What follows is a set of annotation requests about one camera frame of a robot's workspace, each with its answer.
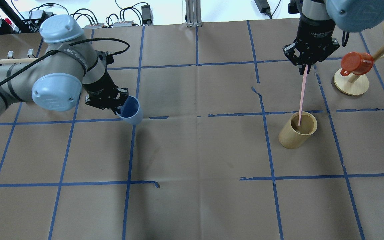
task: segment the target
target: wooden cup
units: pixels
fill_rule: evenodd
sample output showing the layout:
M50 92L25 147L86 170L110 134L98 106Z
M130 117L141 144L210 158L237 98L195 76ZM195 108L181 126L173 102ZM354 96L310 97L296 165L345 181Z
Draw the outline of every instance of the wooden cup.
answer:
M318 123L315 117L302 112L302 119L299 123L299 112L294 113L284 125L278 135L279 142L288 149L295 149L301 146L317 130Z

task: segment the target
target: metal bracket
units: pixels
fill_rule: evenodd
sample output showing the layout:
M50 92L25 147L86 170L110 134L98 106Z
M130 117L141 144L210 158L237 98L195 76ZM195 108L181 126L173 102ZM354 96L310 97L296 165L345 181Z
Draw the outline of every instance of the metal bracket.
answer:
M186 26L202 26L201 0L186 0Z

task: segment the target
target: round wooden base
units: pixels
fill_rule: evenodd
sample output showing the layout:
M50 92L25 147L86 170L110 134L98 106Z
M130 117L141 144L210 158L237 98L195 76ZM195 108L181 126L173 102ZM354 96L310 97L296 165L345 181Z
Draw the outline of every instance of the round wooden base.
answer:
M358 96L364 94L368 90L369 82L365 74L361 75L354 82L349 82L349 79L353 76L353 73L349 74L349 76L342 76L340 74L341 70L342 69L339 69L334 74L334 84L342 93L350 96Z

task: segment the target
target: pink stick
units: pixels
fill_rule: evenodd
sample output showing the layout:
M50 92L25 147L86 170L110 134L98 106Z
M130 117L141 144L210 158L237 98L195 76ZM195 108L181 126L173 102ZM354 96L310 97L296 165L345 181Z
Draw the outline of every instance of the pink stick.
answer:
M302 119L303 97L305 95L305 85L306 85L307 76L308 76L308 65L305 66L305 73L303 73L303 81L302 81L302 92L300 93L299 126L300 126L300 120Z

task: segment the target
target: red mug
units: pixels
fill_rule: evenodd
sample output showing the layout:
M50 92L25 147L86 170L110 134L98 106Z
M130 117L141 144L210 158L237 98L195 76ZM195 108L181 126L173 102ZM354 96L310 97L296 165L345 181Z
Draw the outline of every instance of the red mug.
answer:
M373 64L374 59L368 53L350 52L342 58L340 74L342 76L347 76L350 73L364 75L371 70Z

